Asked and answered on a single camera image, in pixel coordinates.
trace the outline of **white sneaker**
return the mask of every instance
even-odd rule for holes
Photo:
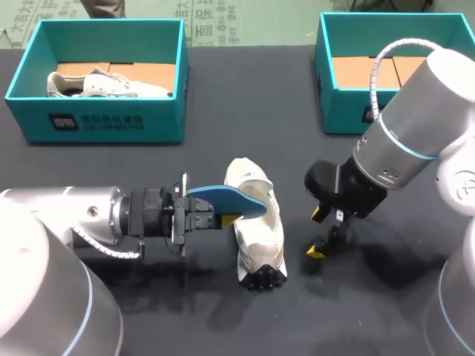
[[[58,72],[52,72],[47,78],[47,95],[164,98],[172,96],[172,93],[158,85],[134,82],[122,74],[107,73],[94,68],[87,76],[63,76]]]
[[[262,217],[234,222],[237,278],[248,289],[272,289],[287,279],[284,261],[284,230],[274,185],[262,169],[247,158],[234,159],[228,167],[225,185],[230,185],[267,205]]]

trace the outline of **robotic arm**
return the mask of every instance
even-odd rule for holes
[[[170,189],[130,194],[115,186],[13,188],[1,192],[0,199],[25,206],[71,248],[92,246],[110,257],[139,259],[145,256],[146,237],[163,237],[185,257],[186,233],[224,228],[226,217],[217,215],[209,202],[187,196],[186,180],[183,174]],[[125,236],[137,238],[137,251],[106,247],[119,246]]]
[[[399,45],[434,51],[379,113],[376,72]],[[397,41],[380,53],[370,85],[375,121],[343,165],[320,160],[305,175],[306,188],[319,200],[312,219],[321,223],[333,218],[328,239],[315,243],[308,255],[324,257],[330,245],[344,242],[353,217],[365,218],[387,191],[405,187],[437,157],[442,160],[436,178],[442,198],[457,211],[474,215],[474,83],[474,62],[425,40]]]

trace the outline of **shoe box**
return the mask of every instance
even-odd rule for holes
[[[95,67],[172,95],[47,96],[50,73],[84,76]],[[177,143],[183,140],[187,80],[181,19],[42,20],[5,101],[33,143]]]
[[[315,80],[326,134],[363,134],[371,123],[370,74],[391,42],[420,38],[475,60],[475,37],[463,14],[322,13]],[[383,59],[376,80],[380,108],[427,58],[429,50],[399,47]]]

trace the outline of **black table surface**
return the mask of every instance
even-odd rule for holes
[[[275,184],[289,279],[272,292],[238,285],[234,234],[188,235],[186,287],[161,239],[148,244],[148,286],[124,287],[121,263],[87,258],[124,316],[124,356],[426,355],[421,317],[467,220],[442,202],[433,163],[365,220],[357,245],[309,261],[324,229],[310,220],[316,201],[303,177],[316,159],[344,162],[355,136],[328,137],[315,100],[314,47],[189,48],[186,135],[175,146],[29,146],[0,102],[0,190],[24,186],[168,187],[181,172],[190,187],[220,184],[247,156]],[[0,51],[0,94],[21,51]]]

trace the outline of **shoelace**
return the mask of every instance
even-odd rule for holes
[[[104,76],[107,76],[108,78],[113,79],[116,82],[119,82],[122,85],[124,85],[124,87],[127,90],[131,90],[132,92],[134,92],[135,95],[137,95],[138,90],[134,87],[138,87],[142,83],[140,81],[130,81],[120,73],[106,73],[106,72],[101,71],[101,74],[104,75]]]

